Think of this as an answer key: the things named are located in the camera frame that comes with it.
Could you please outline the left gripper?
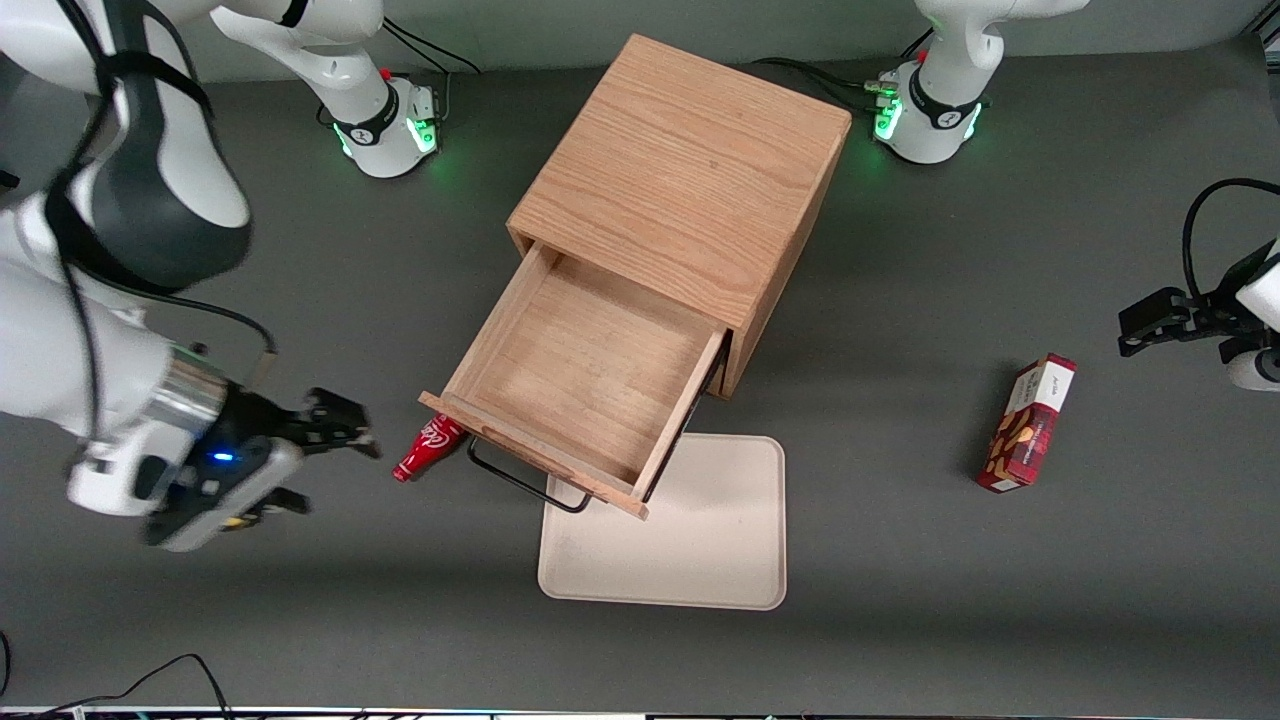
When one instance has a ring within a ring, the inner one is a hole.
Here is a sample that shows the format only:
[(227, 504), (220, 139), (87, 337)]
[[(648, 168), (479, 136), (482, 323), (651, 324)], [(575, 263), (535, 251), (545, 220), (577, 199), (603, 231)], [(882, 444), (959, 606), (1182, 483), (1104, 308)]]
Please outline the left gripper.
[[(1222, 336), (1219, 356), (1230, 382), (1242, 389), (1279, 392), (1279, 250), (1270, 240), (1233, 264), (1210, 292), (1199, 288), (1193, 261), (1188, 290), (1165, 287), (1119, 313), (1117, 348), (1132, 357), (1144, 348)], [(1196, 323), (1206, 332), (1184, 332)]]

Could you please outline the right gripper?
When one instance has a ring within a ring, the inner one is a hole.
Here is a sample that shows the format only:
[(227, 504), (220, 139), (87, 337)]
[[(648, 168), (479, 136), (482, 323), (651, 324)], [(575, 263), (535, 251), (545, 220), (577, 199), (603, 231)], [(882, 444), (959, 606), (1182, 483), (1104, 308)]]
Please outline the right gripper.
[(367, 409), (312, 387), (301, 411), (232, 386), (215, 421), (195, 442), (159, 509), (143, 524), (143, 542), (189, 552), (223, 532), (268, 515), (308, 515), (310, 497), (285, 488), (305, 455), (351, 448), (374, 460), (381, 447)]

